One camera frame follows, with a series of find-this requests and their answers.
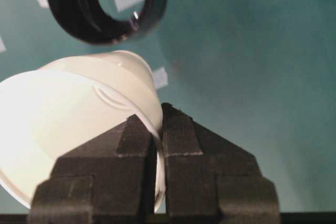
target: teal surface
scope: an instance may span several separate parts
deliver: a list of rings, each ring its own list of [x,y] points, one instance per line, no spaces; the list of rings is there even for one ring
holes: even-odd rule
[[[0,0],[0,80],[117,49],[164,66],[162,102],[253,153],[282,211],[336,210],[336,0],[169,0],[156,30],[114,47],[67,35],[36,0]],[[0,213],[26,212],[0,189]]]

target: cup lip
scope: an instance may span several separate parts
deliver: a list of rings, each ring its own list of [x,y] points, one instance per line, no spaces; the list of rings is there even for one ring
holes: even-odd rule
[[[15,200],[21,203],[24,207],[30,209],[29,198],[24,195],[2,172],[0,169],[0,185],[8,192]]]

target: black ring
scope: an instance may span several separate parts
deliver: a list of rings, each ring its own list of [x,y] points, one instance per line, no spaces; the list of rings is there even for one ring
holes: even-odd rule
[[[163,16],[167,0],[145,0],[138,18],[119,21],[106,14],[98,0],[48,0],[60,26],[91,44],[115,44],[149,31]]]

